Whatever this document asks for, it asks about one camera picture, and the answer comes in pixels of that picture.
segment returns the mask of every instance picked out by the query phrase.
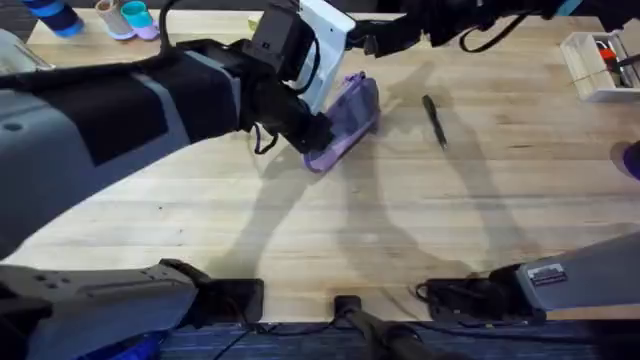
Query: white container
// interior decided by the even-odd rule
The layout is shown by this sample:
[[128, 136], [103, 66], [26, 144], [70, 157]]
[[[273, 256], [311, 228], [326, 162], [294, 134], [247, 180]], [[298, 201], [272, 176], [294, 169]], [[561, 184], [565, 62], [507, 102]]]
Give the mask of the white container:
[[608, 33], [576, 32], [560, 44], [578, 95], [580, 99], [591, 102], [640, 101], [640, 87], [617, 87], [600, 56], [596, 40], [610, 38]]

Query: black pen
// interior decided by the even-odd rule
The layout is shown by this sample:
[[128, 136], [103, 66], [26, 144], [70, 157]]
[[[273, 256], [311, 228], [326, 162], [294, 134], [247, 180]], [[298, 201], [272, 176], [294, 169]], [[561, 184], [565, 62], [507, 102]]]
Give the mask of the black pen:
[[425, 95], [422, 97], [422, 104], [424, 105], [424, 109], [427, 111], [427, 115], [429, 115], [429, 120], [431, 120], [431, 124], [433, 125], [433, 132], [436, 134], [436, 138], [440, 143], [440, 147], [442, 147], [442, 150], [446, 150], [447, 138], [444, 136], [444, 130], [442, 130], [442, 125], [440, 124], [440, 120], [438, 119], [438, 110], [436, 110], [436, 104], [433, 102], [429, 95]]

